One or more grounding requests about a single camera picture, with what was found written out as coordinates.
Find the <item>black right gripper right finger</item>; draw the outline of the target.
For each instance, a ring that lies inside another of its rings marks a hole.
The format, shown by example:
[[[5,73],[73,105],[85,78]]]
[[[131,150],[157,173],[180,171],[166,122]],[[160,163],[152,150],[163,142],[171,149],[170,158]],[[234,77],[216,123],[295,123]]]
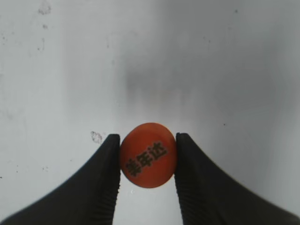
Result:
[[[219,168],[187,133],[176,134],[174,174],[185,225],[298,225],[300,218],[251,192]]]

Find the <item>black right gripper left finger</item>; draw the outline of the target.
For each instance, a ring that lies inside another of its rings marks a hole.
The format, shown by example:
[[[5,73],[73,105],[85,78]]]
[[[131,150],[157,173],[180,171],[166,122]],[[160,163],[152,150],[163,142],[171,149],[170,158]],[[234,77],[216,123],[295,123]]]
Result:
[[[69,179],[2,225],[111,225],[120,188],[120,136],[110,134]]]

